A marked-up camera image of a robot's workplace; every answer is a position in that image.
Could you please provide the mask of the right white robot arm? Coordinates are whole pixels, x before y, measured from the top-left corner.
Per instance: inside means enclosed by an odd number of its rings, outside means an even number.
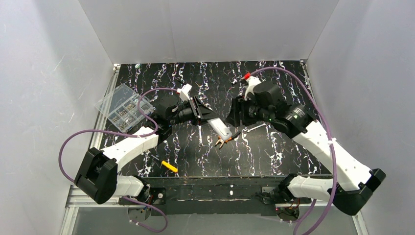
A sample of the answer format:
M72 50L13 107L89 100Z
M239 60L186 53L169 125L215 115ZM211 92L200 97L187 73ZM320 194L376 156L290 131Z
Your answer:
M227 123L238 127L266 122L310 152L332 173L331 179L289 174L271 191L261 193L268 202L297 198L331 202L347 215L356 215L384 181L386 174L351 156L302 104L287 102L277 84L255 77L242 80L243 95L232 100Z

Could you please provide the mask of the white remote control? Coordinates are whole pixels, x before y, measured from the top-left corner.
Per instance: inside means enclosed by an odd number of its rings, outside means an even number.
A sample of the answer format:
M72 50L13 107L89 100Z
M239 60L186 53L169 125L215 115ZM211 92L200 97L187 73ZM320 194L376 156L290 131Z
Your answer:
M224 124L224 122L219 117L208 120L207 122L221 139L228 140L232 137L231 130Z

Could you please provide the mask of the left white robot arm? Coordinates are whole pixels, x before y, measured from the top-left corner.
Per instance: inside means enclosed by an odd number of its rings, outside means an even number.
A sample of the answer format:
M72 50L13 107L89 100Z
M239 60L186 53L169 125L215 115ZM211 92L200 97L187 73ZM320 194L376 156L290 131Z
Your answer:
M156 122L144 122L132 137L102 150L90 148L80 165L74 184L97 204L113 196L129 196L142 202L150 198L150 185L139 176L121 176L119 171L139 155L157 147L172 134L176 124L191 122L208 123L214 130L221 124L220 117L201 101L161 100L150 117Z

